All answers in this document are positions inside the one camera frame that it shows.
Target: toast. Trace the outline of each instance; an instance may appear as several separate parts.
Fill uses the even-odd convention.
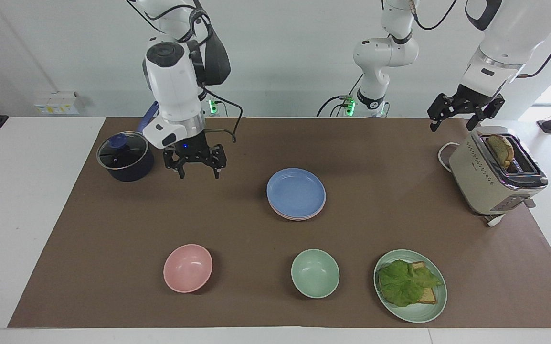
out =
[[[414,270],[417,268],[426,268],[426,264],[423,261],[416,261],[415,263],[411,263],[411,268],[413,268]],[[424,288],[424,290],[422,291],[422,296],[420,296],[418,303],[436,305],[437,297],[434,294],[433,288]]]
[[[492,148],[494,158],[499,165],[503,168],[509,168],[515,154],[509,140],[502,135],[494,134],[487,138],[487,143]]]

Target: green plate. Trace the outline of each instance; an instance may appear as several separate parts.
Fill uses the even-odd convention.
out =
[[[299,253],[290,272],[295,287],[308,298],[326,298],[339,285],[337,262],[323,250],[312,248]]]
[[[430,272],[437,276],[441,283],[443,283],[443,285],[439,285],[433,288],[434,295],[437,297],[436,305],[415,303],[406,307],[398,307],[396,305],[393,305],[392,303],[389,303],[384,298],[384,295],[382,295],[382,292],[380,290],[380,284],[378,283],[378,271],[380,271],[383,266],[388,265],[393,261],[399,259],[402,261],[406,261],[407,263],[423,261],[424,263],[426,263],[426,267],[430,270]],[[375,270],[373,272],[373,285],[375,286],[375,291],[377,292],[378,297],[380,298],[382,303],[384,303],[384,306],[392,314],[398,316],[406,322],[430,322],[431,320],[434,320],[434,318],[441,315],[441,312],[443,312],[443,309],[445,309],[445,304],[447,303],[447,287],[445,286],[445,279],[443,279],[443,275],[441,274],[439,269],[437,269],[435,264],[433,264],[433,262],[430,261],[427,257],[424,257],[420,255],[420,253],[410,250],[394,250],[383,255],[382,258],[378,260],[378,263],[375,266]]]

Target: pink bowl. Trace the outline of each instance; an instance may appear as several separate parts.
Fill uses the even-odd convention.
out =
[[[165,261],[163,278],[177,292],[193,292],[212,274],[212,256],[203,246],[188,244],[176,248]]]

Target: green indicator light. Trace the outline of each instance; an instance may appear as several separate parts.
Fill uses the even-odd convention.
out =
[[[354,102],[354,100],[350,100],[350,104],[348,104],[348,108],[346,109],[346,115],[354,116],[355,107],[356,107],[356,102]]]
[[[218,105],[216,105],[216,103],[212,100],[210,100],[210,112],[213,114],[218,112]]]

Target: green lettuce leaf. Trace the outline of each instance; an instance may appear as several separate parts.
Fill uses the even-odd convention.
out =
[[[378,272],[380,290],[384,298],[398,307],[416,303],[424,288],[441,285],[437,276],[427,268],[413,269],[402,260],[393,261]]]

